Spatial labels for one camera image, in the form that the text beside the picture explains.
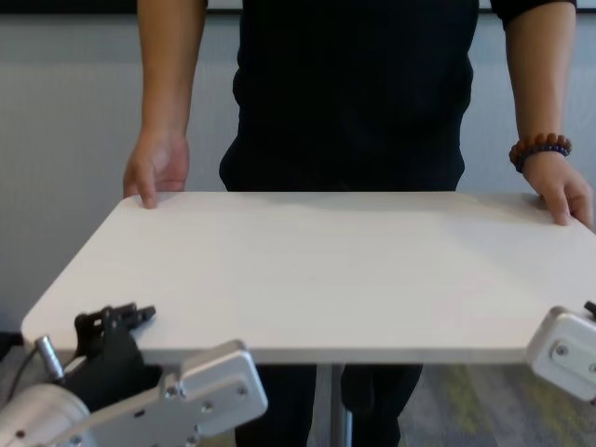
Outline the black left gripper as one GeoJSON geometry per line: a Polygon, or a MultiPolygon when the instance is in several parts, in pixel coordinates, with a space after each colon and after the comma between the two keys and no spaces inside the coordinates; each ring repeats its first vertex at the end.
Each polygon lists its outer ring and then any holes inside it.
{"type": "Polygon", "coordinates": [[[153,305],[106,306],[74,319],[75,356],[83,361],[60,381],[92,413],[155,387],[163,369],[147,364],[132,330],[156,314],[153,305]]]}

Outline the person's right hand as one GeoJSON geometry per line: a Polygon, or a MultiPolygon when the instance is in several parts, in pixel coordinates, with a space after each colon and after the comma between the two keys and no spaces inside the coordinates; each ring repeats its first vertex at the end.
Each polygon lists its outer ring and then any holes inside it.
{"type": "Polygon", "coordinates": [[[125,168],[124,197],[139,196],[146,209],[155,209],[159,193],[184,190],[189,162],[189,146],[183,134],[142,129],[125,168]]]}

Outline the person's left hand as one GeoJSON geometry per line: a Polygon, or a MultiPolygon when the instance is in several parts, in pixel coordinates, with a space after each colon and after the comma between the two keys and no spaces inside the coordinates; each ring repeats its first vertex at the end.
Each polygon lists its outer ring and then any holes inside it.
{"type": "Polygon", "coordinates": [[[568,225],[576,219],[592,228],[592,189],[564,157],[554,153],[532,156],[525,162],[522,174],[544,199],[555,224],[568,225]]]}

